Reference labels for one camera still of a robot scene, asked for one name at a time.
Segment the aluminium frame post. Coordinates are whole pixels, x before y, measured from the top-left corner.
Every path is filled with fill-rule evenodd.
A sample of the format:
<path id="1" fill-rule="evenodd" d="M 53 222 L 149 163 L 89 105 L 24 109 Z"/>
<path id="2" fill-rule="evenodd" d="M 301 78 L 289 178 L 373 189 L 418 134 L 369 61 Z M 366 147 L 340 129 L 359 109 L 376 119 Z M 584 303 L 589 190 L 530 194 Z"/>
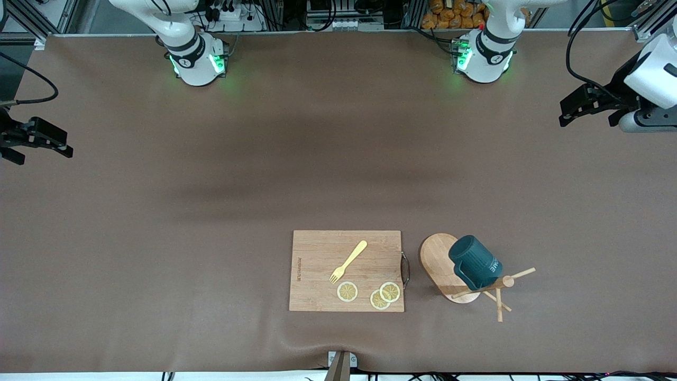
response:
<path id="1" fill-rule="evenodd" d="M 641 0 L 633 11 L 633 33 L 638 42 L 650 40 L 654 34 L 668 31 L 677 17 L 677 0 Z"/>
<path id="2" fill-rule="evenodd" d="M 0 46 L 43 50 L 51 35 L 65 34 L 83 0 L 0 0 Z"/>

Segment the bag of orange buns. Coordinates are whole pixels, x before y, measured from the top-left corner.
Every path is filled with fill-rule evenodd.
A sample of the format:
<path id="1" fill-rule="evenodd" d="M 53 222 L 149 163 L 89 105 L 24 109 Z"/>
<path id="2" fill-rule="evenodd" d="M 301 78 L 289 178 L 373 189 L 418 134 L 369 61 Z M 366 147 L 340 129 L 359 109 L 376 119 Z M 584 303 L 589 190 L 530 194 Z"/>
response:
<path id="1" fill-rule="evenodd" d="M 423 30 L 481 29 L 490 16 L 482 0 L 426 0 L 426 5 L 420 22 Z"/>

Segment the wooden cutting board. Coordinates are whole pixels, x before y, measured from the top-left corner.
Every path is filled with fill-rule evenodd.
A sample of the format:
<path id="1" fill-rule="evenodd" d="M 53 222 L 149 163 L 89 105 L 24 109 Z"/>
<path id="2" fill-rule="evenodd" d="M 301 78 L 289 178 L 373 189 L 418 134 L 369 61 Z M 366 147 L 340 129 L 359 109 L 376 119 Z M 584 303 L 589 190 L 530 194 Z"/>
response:
<path id="1" fill-rule="evenodd" d="M 332 272 L 357 244 L 367 248 L 345 270 L 336 284 Z M 400 273 L 402 244 L 399 231 L 295 231 L 292 240 L 289 309 L 319 313 L 403 313 L 404 289 Z M 357 285 L 355 301 L 342 302 L 336 290 L 349 280 Z M 386 282 L 399 285 L 402 295 L 389 308 L 378 311 L 370 295 Z"/>

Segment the yellow plastic fork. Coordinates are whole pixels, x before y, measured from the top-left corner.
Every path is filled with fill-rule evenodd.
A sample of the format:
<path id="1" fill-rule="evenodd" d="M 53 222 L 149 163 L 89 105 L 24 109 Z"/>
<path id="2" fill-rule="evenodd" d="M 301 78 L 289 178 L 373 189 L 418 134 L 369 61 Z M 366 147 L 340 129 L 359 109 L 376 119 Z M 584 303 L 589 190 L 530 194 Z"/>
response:
<path id="1" fill-rule="evenodd" d="M 347 267 L 348 267 L 348 266 L 349 266 L 349 265 L 350 265 L 350 264 L 351 264 L 351 263 L 352 263 L 352 262 L 353 262 L 353 261 L 354 261 L 361 253 L 363 253 L 363 251 L 365 251 L 365 248 L 367 248 L 367 246 L 368 246 L 368 242 L 365 241 L 365 240 L 360 241 L 360 242 L 357 244 L 357 246 L 355 246 L 355 248 L 351 251 L 351 253 L 349 254 L 349 257 L 346 258 L 346 260 L 344 261 L 344 263 L 343 263 L 341 266 L 339 266 L 338 268 L 336 268 L 336 269 L 332 272 L 332 274 L 331 274 L 331 276 L 330 276 L 330 282 L 331 282 L 331 284 L 336 284 L 336 282 L 338 282 L 338 280 L 341 279 L 341 278 L 343 277 L 343 275 L 345 274 L 346 268 L 347 268 Z"/>

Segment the black background electronics unit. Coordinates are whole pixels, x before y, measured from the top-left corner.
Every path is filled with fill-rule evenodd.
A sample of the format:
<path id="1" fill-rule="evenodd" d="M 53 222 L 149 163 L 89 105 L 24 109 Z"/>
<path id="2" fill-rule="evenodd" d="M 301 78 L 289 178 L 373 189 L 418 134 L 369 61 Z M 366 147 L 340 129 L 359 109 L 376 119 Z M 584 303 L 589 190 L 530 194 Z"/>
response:
<path id="1" fill-rule="evenodd" d="M 382 29 L 386 0 L 306 0 L 302 21 L 312 30 Z"/>

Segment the white power strip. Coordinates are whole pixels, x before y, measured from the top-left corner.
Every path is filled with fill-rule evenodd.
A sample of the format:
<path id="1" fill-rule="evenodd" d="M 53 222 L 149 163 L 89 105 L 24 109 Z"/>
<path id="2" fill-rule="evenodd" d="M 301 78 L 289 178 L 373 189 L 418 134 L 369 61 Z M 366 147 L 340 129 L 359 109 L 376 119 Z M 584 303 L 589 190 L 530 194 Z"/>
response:
<path id="1" fill-rule="evenodd" d="M 242 0 L 209 0 L 205 16 L 209 21 L 235 22 L 249 16 L 249 10 Z"/>

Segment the wooden cup rack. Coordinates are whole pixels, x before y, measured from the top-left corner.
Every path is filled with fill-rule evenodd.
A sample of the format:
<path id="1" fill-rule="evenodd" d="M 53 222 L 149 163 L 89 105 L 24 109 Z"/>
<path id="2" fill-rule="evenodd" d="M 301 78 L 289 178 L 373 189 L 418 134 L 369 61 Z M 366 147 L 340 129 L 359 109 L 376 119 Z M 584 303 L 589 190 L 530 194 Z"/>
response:
<path id="1" fill-rule="evenodd" d="M 454 263 L 449 258 L 449 250 L 457 240 L 458 238 L 442 232 L 426 238 L 420 247 L 420 260 L 424 270 L 443 297 L 455 304 L 469 304 L 481 295 L 489 297 L 497 306 L 498 322 L 503 322 L 503 313 L 510 312 L 511 308 L 503 302 L 501 290 L 513 287 L 517 279 L 534 273 L 535 268 L 513 275 L 503 274 L 494 284 L 472 291 L 454 274 Z"/>

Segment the dark green cup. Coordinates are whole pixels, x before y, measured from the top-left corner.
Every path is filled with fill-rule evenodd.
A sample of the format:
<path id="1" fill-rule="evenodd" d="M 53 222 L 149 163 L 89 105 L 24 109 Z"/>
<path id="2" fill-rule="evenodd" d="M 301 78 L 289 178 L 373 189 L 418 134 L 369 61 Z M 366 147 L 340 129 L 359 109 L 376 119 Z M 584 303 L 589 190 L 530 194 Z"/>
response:
<path id="1" fill-rule="evenodd" d="M 458 239 L 448 256 L 454 263 L 454 274 L 472 291 L 488 287 L 503 276 L 500 260 L 476 236 Z"/>

